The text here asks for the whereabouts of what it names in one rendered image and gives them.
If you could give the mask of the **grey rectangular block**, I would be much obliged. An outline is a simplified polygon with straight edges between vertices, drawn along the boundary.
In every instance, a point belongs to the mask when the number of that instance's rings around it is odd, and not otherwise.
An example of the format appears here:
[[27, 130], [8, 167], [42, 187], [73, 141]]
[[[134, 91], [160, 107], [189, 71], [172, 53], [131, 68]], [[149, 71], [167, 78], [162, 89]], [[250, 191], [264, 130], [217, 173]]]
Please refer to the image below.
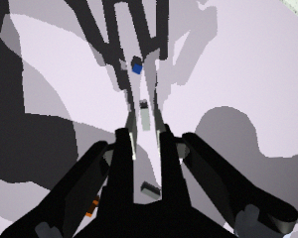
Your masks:
[[151, 131], [148, 106], [140, 107], [140, 112], [143, 131]]
[[141, 186], [141, 192], [156, 200], [161, 196], [160, 191], [145, 183]]

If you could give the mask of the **dark brown rod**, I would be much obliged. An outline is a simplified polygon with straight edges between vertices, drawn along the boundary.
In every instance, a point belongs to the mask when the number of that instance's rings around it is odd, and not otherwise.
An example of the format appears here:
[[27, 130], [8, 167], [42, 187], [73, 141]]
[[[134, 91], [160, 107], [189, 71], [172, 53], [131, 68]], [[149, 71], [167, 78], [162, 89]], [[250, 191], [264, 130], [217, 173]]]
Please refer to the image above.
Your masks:
[[93, 212], [94, 212], [94, 210], [95, 210], [95, 208], [96, 208], [96, 206], [98, 204], [98, 201], [99, 201], [99, 197], [97, 196], [95, 198], [94, 202], [91, 204], [88, 212], [86, 213], [86, 216], [88, 216], [88, 217], [91, 217], [92, 216], [92, 214], [93, 214]]

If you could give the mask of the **small blue block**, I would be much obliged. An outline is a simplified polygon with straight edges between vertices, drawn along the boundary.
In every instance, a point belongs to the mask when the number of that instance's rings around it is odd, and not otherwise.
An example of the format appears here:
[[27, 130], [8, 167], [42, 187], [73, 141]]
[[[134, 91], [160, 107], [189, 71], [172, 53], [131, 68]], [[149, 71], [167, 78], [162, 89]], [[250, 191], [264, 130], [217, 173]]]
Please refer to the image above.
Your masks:
[[135, 64], [133, 69], [132, 69], [132, 72], [135, 72], [137, 74], [140, 74], [141, 73], [141, 70], [142, 70], [143, 66], [140, 65], [140, 64]]

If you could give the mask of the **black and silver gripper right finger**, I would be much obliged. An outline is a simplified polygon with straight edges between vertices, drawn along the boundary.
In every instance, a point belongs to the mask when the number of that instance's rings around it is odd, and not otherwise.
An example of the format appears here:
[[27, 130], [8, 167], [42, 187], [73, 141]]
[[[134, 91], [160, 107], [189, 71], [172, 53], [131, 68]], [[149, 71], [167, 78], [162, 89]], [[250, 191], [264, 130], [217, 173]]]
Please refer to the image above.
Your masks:
[[[153, 109], [161, 160], [163, 238], [200, 238], [180, 159], [238, 238], [290, 238], [291, 204], [260, 189], [197, 134], [176, 137]], [[160, 144], [159, 144], [160, 139]]]

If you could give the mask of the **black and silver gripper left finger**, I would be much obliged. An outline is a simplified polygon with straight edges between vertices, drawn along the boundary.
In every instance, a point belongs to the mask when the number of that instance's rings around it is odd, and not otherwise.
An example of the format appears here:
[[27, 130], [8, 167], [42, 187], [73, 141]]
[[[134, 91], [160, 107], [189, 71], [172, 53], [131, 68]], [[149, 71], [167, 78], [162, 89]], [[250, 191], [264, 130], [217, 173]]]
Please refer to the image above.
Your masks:
[[134, 203], [135, 111], [128, 113], [125, 127], [114, 133], [115, 143], [94, 143], [46, 197], [0, 238], [72, 238], [101, 187], [88, 238], [126, 238], [127, 202]]

